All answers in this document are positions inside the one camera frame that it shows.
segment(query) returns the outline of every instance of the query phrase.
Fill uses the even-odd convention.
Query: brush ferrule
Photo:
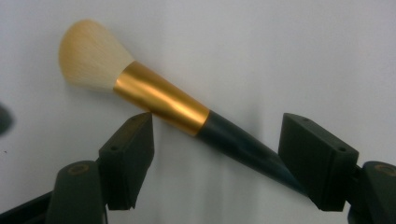
[[[191,135],[209,115],[208,108],[137,61],[122,71],[113,91]]]

